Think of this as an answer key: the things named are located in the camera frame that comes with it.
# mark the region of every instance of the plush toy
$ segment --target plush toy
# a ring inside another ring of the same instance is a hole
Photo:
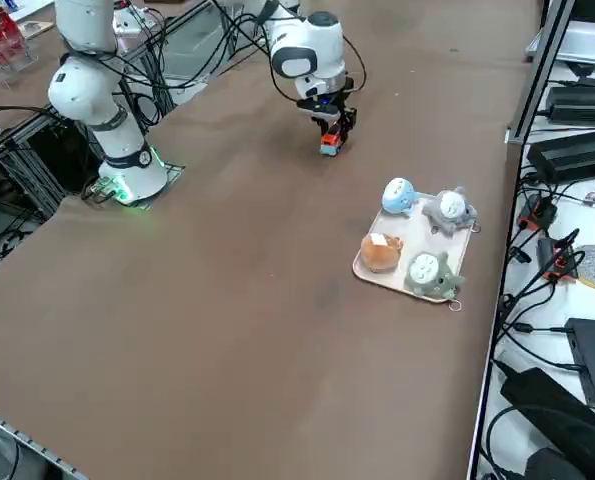
[[[448,266],[448,253],[422,252],[410,262],[405,284],[418,297],[454,300],[464,277],[454,275]]]
[[[477,210],[468,203],[463,187],[439,192],[437,198],[428,202],[421,213],[430,224],[452,237],[457,230],[471,228],[477,221]]]
[[[410,215],[413,204],[419,199],[413,184],[405,178],[393,178],[381,197],[382,208],[393,215]]]
[[[361,241],[361,260],[372,272],[386,272],[399,263],[403,246],[404,242],[399,237],[369,233]]]

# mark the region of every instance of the gray plush toy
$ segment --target gray plush toy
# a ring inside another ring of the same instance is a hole
[[[424,205],[421,213],[432,226],[452,237],[457,230],[471,228],[477,221],[477,210],[468,203],[465,193],[463,187],[439,192],[436,199]]]
[[[410,262],[404,282],[418,297],[454,300],[457,287],[465,281],[450,270],[447,252],[422,252]]]

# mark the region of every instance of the orange plush toy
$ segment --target orange plush toy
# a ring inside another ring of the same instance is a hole
[[[361,241],[361,260],[375,273],[387,272],[399,263],[404,242],[399,237],[369,233]]]

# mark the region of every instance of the white robotic arm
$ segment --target white robotic arm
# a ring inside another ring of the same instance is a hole
[[[354,109],[344,105],[352,89],[346,77],[344,39],[337,17],[316,12],[307,19],[296,15],[299,0],[248,0],[246,9],[257,16],[268,34],[271,66],[294,79],[302,100],[297,102],[321,127],[339,127],[339,145],[354,125]],[[55,73],[48,98],[63,116],[86,124],[104,151],[99,175],[111,181],[115,198],[124,204],[155,195],[167,183],[167,171],[142,135],[132,112],[115,102],[112,92],[120,75],[86,55],[115,54],[113,0],[55,0],[57,28],[75,55]],[[124,65],[104,60],[117,72]],[[322,152],[331,154],[331,150]]]

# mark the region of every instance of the white tray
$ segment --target white tray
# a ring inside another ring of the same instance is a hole
[[[419,201],[414,205],[413,211],[408,218],[403,215],[390,215],[381,210],[373,221],[368,233],[385,233],[401,238],[404,242],[404,248],[401,251],[399,264],[397,268],[389,272],[374,273],[364,266],[361,261],[360,252],[357,252],[353,262],[353,272],[355,275],[366,282],[421,298],[428,302],[448,302],[449,300],[444,298],[419,297],[404,285],[408,265],[420,252],[433,254],[448,252],[448,266],[451,271],[457,275],[461,269],[461,263],[466,254],[470,234],[474,230],[471,228],[457,230],[452,238],[448,238],[442,232],[433,233],[428,218],[421,213],[421,210],[426,203],[435,198],[432,195],[420,193]]]

